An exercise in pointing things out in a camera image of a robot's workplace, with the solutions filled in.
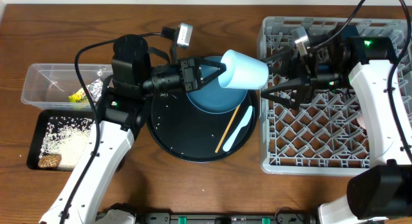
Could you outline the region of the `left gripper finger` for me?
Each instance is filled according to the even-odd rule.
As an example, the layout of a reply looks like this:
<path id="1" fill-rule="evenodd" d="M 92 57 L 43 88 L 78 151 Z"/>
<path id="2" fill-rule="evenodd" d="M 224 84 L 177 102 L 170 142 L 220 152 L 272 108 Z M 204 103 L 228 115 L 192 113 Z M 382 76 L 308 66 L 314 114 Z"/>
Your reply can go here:
<path id="1" fill-rule="evenodd" d="M 225 72 L 224 64 L 213 65 L 212 68 L 216 68 L 211 74 L 203 76 L 202 66 L 198 67 L 199 79 L 198 79 L 198 90 L 204 88 L 206 85 L 210 84 L 214 79 L 218 78 L 221 74 Z"/>
<path id="2" fill-rule="evenodd" d="M 204 59 L 201 57 L 195 57 L 193 58 L 193 60 L 196 68 L 199 68 L 201 65 L 205 65 L 215 67 L 218 69 L 218 71 L 226 71 L 226 65 L 224 63 Z"/>

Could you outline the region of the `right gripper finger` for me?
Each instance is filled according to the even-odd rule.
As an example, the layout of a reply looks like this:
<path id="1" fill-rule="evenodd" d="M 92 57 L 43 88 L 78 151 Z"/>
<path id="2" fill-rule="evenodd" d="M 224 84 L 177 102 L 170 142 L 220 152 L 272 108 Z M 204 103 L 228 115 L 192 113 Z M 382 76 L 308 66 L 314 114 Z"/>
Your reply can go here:
<path id="1" fill-rule="evenodd" d="M 261 90 L 261 98 L 281 104 L 285 108 L 299 109 L 310 90 L 309 79 L 307 77 L 298 77 Z"/>
<path id="2" fill-rule="evenodd" d="M 270 73 L 292 73 L 294 71 L 294 58 L 292 50 L 281 50 L 274 55 L 261 59 Z"/>

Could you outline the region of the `light blue plastic cup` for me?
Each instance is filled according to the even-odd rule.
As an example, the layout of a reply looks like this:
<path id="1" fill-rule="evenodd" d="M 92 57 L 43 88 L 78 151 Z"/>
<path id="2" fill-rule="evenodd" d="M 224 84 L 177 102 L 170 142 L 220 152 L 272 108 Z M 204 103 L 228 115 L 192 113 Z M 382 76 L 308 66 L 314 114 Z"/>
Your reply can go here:
<path id="1" fill-rule="evenodd" d="M 218 77 L 222 88 L 257 90 L 268 81 L 268 66 L 240 52 L 226 51 L 221 63 L 226 65 L 226 71 Z"/>

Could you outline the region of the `yellow foil snack wrapper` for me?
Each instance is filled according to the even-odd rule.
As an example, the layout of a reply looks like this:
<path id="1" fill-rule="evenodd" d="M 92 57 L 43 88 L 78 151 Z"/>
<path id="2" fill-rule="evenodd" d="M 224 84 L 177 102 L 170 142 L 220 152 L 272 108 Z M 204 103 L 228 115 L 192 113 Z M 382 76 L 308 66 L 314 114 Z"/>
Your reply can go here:
<path id="1" fill-rule="evenodd" d="M 101 79 L 97 79 L 91 84 L 86 85 L 89 95 L 93 102 L 97 102 L 102 93 L 103 82 Z M 70 95 L 68 97 L 69 102 L 71 103 L 86 103 L 88 102 L 88 98 L 86 96 L 86 92 L 83 88 L 80 88 L 76 93 Z"/>

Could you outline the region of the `white rice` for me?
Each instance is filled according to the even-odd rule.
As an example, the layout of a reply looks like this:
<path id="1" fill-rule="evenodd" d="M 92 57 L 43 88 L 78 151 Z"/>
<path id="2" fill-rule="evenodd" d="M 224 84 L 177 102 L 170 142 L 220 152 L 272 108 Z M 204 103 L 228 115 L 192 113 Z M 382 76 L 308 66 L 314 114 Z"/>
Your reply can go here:
<path id="1" fill-rule="evenodd" d="M 84 128 L 64 126 L 57 133 L 47 133 L 43 139 L 40 158 L 48 154 L 60 154 L 62 160 L 55 170 L 72 171 L 88 143 L 90 132 L 91 129 L 87 131 Z"/>

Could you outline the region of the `brown walnut cookie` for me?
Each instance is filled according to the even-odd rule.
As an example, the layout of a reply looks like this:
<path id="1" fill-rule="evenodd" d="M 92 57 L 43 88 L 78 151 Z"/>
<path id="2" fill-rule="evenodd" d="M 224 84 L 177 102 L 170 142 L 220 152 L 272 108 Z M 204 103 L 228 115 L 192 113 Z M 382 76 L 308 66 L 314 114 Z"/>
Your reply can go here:
<path id="1" fill-rule="evenodd" d="M 37 165 L 38 167 L 43 169 L 55 169 L 58 168 L 59 164 L 61 163 L 61 160 L 62 156 L 60 154 L 48 154 L 42 156 Z"/>

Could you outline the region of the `pink plastic cup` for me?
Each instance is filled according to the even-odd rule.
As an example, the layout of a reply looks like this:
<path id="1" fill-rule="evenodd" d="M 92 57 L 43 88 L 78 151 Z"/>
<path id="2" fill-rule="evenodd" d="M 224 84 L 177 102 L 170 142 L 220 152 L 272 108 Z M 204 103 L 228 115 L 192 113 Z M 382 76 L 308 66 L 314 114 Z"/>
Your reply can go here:
<path id="1" fill-rule="evenodd" d="M 364 117 L 363 117 L 362 113 L 360 113 L 360 114 L 357 116 L 356 121 L 357 121 L 358 125 L 359 125 L 361 128 L 366 129 L 366 124 L 365 124 L 365 122 L 364 122 Z"/>

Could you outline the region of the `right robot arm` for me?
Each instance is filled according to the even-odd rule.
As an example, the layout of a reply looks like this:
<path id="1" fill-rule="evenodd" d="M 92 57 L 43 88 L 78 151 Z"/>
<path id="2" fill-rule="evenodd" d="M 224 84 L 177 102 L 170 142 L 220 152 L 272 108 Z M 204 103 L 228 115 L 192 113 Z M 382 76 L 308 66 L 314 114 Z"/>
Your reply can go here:
<path id="1" fill-rule="evenodd" d="M 396 53 L 389 37 L 365 37 L 344 24 L 323 35 L 292 31 L 297 56 L 279 55 L 287 81 L 262 97 L 297 109 L 318 89 L 353 89 L 370 148 L 371 167 L 353 177 L 346 194 L 317 209 L 318 223 L 365 223 L 411 215 L 411 125 L 402 101 Z"/>

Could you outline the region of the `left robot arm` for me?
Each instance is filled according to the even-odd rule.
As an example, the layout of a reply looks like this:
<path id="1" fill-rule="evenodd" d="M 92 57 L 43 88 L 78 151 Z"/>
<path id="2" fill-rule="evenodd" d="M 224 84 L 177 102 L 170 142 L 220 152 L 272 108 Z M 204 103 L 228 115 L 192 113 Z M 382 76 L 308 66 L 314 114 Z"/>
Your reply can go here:
<path id="1" fill-rule="evenodd" d="M 108 185 L 151 112 L 155 96 L 202 89 L 227 69 L 200 57 L 170 59 L 146 36 L 113 39 L 113 73 L 91 104 L 95 125 L 80 160 L 41 223 L 96 223 Z"/>

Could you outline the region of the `dark blue plate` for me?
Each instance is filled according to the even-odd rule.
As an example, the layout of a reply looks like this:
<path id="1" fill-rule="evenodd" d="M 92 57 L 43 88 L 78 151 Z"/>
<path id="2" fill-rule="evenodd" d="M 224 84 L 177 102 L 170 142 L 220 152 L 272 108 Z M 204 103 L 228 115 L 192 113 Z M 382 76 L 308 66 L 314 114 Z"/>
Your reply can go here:
<path id="1" fill-rule="evenodd" d="M 200 90 L 187 93 L 190 102 L 198 109 L 212 114 L 223 114 L 237 108 L 245 99 L 247 90 L 222 88 L 218 78 Z"/>

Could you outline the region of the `wooden chopstick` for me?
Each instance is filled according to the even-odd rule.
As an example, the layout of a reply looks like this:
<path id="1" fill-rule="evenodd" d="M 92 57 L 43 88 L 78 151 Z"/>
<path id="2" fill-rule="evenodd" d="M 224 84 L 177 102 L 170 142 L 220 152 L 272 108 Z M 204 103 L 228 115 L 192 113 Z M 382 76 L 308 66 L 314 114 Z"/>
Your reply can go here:
<path id="1" fill-rule="evenodd" d="M 220 150 L 220 148 L 221 148 L 221 146 L 222 146 L 222 144 L 223 144 L 223 141 L 224 141 L 227 133 L 229 132 L 229 129 L 230 129 L 230 127 L 231 127 L 231 125 L 232 125 L 232 123 L 233 123 L 233 121 L 234 121 L 234 119 L 235 119 L 235 117 L 236 117 L 236 115 L 237 115 L 237 113 L 238 113 L 238 111 L 239 111 L 239 108 L 240 108 L 240 105 L 238 105 L 238 106 L 235 108 L 235 110 L 234 110 L 234 112 L 233 112 L 233 114 L 232 114 L 232 116 L 231 116 L 231 118 L 230 118 L 230 120 L 229 120 L 229 123 L 227 124 L 227 126 L 226 126 L 226 128 L 225 128 L 225 130 L 224 130 L 224 132 L 223 132 L 223 134 L 222 134 L 222 136 L 221 136 L 221 139 L 220 139 L 220 141 L 218 142 L 218 145 L 217 145 L 217 147 L 216 147 L 216 149 L 215 149 L 215 153 L 218 153 L 218 151 Z"/>

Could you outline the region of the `round black serving tray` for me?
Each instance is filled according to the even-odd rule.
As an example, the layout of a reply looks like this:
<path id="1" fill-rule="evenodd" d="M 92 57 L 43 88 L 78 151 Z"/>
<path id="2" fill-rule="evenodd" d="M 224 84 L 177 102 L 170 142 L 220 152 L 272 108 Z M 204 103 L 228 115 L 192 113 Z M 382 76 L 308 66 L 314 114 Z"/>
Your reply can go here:
<path id="1" fill-rule="evenodd" d="M 147 128 L 156 143 L 169 154 L 190 162 L 213 162 L 241 149 L 258 121 L 258 115 L 253 111 L 230 150 L 216 151 L 232 115 L 232 111 L 222 114 L 204 112 L 189 101 L 186 93 L 177 91 L 153 99 Z"/>

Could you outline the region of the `clear plastic bin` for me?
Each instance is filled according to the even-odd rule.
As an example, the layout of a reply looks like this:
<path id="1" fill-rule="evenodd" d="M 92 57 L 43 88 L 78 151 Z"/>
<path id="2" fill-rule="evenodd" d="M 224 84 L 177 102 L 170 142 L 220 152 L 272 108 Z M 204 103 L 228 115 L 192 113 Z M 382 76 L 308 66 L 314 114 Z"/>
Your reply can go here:
<path id="1" fill-rule="evenodd" d="M 41 110 L 90 111 L 88 103 L 71 103 L 81 88 L 73 64 L 32 64 L 27 71 L 21 102 Z"/>

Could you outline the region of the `black rectangular tray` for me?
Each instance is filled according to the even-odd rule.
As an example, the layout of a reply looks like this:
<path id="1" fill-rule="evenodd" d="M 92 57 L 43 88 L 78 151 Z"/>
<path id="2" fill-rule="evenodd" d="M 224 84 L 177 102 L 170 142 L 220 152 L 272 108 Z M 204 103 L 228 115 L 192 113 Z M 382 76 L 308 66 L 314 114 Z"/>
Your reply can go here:
<path id="1" fill-rule="evenodd" d="M 46 109 L 37 119 L 32 142 L 28 151 L 26 165 L 32 170 L 42 170 L 38 166 L 43 139 L 47 133 L 57 133 L 59 128 L 71 126 L 77 129 L 84 128 L 89 131 L 93 123 L 93 115 L 90 111 L 68 111 Z"/>

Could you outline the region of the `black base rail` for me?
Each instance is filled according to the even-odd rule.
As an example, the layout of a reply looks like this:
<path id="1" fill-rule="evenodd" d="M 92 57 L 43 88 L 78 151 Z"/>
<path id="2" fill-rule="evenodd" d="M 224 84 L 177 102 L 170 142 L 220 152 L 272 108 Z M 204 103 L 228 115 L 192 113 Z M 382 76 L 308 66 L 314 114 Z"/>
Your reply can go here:
<path id="1" fill-rule="evenodd" d="M 138 212 L 127 203 L 116 203 L 105 212 L 99 212 L 96 223 L 130 224 L 316 224 L 317 216 L 311 212 L 283 207 L 273 214 L 195 214 L 172 213 L 168 210 Z"/>

